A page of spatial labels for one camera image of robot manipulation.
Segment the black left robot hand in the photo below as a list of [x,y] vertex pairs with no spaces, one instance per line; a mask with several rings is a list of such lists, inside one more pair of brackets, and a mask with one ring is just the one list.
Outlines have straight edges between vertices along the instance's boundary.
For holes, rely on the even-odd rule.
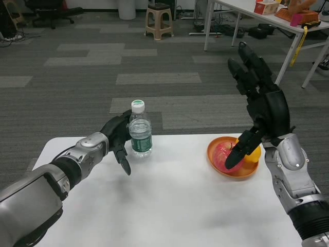
[[127,151],[125,149],[125,143],[131,139],[128,128],[131,114],[132,110],[127,110],[120,116],[115,116],[100,131],[108,139],[108,151],[113,152],[117,162],[127,175],[131,175],[131,167],[126,159]]

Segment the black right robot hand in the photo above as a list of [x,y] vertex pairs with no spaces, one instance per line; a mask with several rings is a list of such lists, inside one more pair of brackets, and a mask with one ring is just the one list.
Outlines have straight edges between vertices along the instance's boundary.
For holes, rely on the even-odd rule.
[[239,43],[238,53],[247,69],[233,58],[228,59],[228,68],[239,93],[247,97],[247,112],[253,127],[238,138],[225,161],[227,169],[234,168],[246,155],[252,154],[262,140],[276,139],[291,132],[285,95],[272,81],[272,71],[265,60],[245,42]]

